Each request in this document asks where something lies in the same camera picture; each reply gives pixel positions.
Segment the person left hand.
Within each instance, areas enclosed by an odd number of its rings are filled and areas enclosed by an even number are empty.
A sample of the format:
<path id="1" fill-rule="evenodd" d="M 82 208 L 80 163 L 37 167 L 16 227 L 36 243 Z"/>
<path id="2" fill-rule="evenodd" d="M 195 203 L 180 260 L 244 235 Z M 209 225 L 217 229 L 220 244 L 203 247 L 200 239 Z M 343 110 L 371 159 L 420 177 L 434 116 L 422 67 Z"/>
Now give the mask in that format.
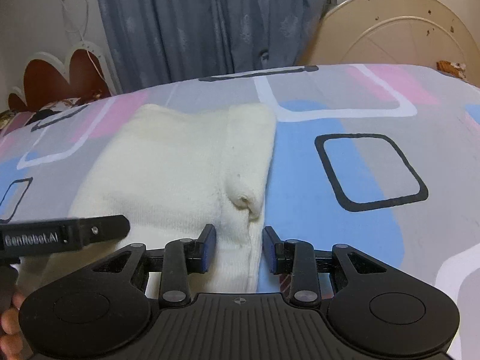
<path id="1" fill-rule="evenodd" d="M 1 314 L 1 359 L 22 359 L 24 341 L 20 332 L 19 311 L 25 296 L 16 292 L 10 307 Z"/>

